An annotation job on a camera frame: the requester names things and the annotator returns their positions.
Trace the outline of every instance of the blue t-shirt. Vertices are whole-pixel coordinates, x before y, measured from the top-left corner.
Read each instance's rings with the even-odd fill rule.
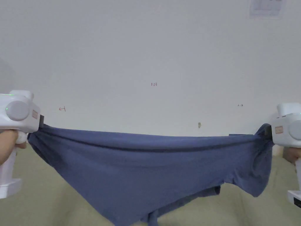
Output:
[[[257,197],[272,161],[264,124],[255,135],[166,137],[53,128],[28,135],[35,152],[116,226],[157,217],[231,183]]]

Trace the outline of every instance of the gray circular button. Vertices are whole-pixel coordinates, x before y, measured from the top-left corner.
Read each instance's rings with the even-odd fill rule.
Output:
[[[301,120],[296,120],[288,127],[288,132],[292,138],[301,140]]]
[[[6,106],[7,116],[14,121],[22,121],[29,115],[28,104],[22,101],[13,101]]]

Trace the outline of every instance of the hand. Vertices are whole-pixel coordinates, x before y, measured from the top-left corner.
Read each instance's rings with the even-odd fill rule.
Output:
[[[6,130],[0,133],[0,165],[9,158],[14,147],[26,148],[26,143],[16,144],[18,132],[16,130]]]
[[[295,165],[296,161],[301,158],[301,148],[284,148],[283,158]]]

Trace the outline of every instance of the white wall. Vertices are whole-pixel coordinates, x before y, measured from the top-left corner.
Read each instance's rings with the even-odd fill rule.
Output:
[[[254,133],[278,103],[301,102],[297,0],[282,20],[250,20],[235,0],[0,5],[0,93],[32,90],[51,126]]]

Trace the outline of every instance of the beige floor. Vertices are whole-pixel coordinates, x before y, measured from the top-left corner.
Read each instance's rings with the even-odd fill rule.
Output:
[[[0,200],[1,226],[112,226],[31,148],[19,152],[15,177],[23,179],[23,189]],[[198,198],[159,218],[159,225],[301,225],[301,209],[286,200],[288,189],[298,189],[295,169],[274,157],[270,182],[259,198],[225,184],[219,196]]]

